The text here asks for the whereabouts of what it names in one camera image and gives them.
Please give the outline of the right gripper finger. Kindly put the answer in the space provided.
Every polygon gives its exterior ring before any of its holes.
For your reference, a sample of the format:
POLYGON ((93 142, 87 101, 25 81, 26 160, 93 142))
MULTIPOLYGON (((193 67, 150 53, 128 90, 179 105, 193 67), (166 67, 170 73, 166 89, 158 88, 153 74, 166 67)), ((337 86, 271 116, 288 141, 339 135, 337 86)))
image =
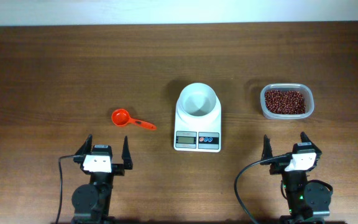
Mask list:
POLYGON ((300 138, 302 143, 309 142, 311 144, 310 147, 314 149, 317 156, 322 155, 321 150, 310 140, 310 138, 306 135, 305 132, 301 132, 300 138))
POLYGON ((261 165, 269 165, 270 162, 267 161, 267 159, 271 159, 272 157, 273 157, 273 154, 272 154, 272 147, 270 145, 270 139, 265 134, 264 135, 263 150, 262 150, 262 155, 261 155, 261 160, 263 162, 261 162, 260 164, 261 165))

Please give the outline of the clear plastic container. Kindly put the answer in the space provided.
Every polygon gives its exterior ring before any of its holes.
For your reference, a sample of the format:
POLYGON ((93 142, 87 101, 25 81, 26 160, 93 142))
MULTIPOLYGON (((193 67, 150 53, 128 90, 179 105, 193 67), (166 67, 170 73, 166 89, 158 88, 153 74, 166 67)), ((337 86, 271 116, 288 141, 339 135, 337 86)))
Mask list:
POLYGON ((299 83, 274 83, 265 86, 260 92, 260 105, 263 115, 268 119, 304 119, 309 117, 314 111, 314 98, 311 90, 299 83), (275 114, 271 113, 265 105, 264 93, 269 90, 299 91, 305 98, 306 111, 303 114, 275 114))

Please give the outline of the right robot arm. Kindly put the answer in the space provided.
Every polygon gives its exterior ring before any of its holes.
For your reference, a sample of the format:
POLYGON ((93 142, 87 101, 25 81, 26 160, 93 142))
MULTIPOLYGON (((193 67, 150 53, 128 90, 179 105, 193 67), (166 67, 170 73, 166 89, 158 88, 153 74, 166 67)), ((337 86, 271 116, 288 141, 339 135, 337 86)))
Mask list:
POLYGON ((322 152, 304 132, 300 139, 292 152, 274 156, 270 139, 264 136, 262 165, 270 167, 271 175, 282 176, 280 190, 290 214, 282 215, 280 223, 324 223, 324 218, 330 215, 333 187, 321 180, 308 179, 308 172, 317 166, 322 152))

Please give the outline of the white digital kitchen scale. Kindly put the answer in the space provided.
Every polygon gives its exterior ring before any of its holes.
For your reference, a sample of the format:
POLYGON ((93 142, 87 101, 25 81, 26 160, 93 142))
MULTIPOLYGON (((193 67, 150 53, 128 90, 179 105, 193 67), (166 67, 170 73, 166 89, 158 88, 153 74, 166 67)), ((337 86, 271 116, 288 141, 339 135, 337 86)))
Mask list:
POLYGON ((178 109, 175 111, 173 148, 177 151, 220 152, 222 149, 222 115, 221 104, 206 116, 186 115, 178 109))

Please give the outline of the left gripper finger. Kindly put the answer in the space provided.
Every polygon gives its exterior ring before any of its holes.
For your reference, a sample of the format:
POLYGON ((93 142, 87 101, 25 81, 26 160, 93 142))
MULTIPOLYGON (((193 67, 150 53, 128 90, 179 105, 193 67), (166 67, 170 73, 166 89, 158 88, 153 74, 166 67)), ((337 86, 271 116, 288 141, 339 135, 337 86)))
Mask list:
POLYGON ((76 151, 73 158, 73 162, 77 164, 82 164, 84 162, 85 157, 91 154, 92 141, 93 141, 93 135, 90 134, 86 138, 86 141, 83 143, 83 145, 79 148, 79 150, 76 151))
POLYGON ((122 160, 123 160, 123 165, 124 165, 124 169, 126 170, 132 170, 133 169, 133 161, 132 161, 132 157, 129 151, 129 141, 128 141, 128 137, 125 136, 124 138, 124 144, 123 144, 123 148, 122 148, 122 160))

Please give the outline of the orange measuring scoop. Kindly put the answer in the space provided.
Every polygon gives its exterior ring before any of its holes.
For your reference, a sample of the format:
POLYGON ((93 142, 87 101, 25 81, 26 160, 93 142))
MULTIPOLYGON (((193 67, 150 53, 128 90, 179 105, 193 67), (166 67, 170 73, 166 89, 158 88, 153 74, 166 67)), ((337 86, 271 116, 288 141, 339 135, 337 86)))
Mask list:
POLYGON ((138 127, 155 131, 157 127, 149 122, 134 119, 130 116, 129 112, 125 109, 116 109, 112 112, 111 120, 116 126, 126 126, 127 124, 134 124, 138 127))

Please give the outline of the white round bowl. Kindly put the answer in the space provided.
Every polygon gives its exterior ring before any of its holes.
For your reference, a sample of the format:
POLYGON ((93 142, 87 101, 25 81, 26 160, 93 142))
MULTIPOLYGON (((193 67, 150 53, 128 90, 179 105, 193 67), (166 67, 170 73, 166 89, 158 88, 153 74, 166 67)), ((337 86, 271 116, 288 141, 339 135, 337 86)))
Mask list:
POLYGON ((217 104, 218 98, 215 91, 204 83, 187 85, 178 98, 178 109, 194 117, 209 115, 217 104))

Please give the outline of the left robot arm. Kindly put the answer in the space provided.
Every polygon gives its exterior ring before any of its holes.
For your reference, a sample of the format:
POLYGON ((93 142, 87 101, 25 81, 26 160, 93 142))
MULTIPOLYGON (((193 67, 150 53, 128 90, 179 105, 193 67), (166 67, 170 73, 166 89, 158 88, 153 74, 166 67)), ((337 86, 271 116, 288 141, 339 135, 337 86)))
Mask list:
POLYGON ((92 139, 93 136, 89 135, 73 158, 80 169, 89 175, 89 182, 77 187, 71 196, 75 210, 71 222, 74 224, 113 223, 109 208, 114 177, 124 176, 126 170, 133 169, 128 138, 124 138, 120 164, 113 163, 111 146, 93 145, 92 139))

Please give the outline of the red beans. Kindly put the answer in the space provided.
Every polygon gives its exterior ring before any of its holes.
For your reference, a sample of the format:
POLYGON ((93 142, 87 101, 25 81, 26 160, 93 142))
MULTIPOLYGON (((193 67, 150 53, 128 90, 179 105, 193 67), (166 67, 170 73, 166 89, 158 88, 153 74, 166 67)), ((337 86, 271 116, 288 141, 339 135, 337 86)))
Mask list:
POLYGON ((265 105, 275 114, 303 114, 305 98, 299 91, 269 90, 264 93, 265 105))

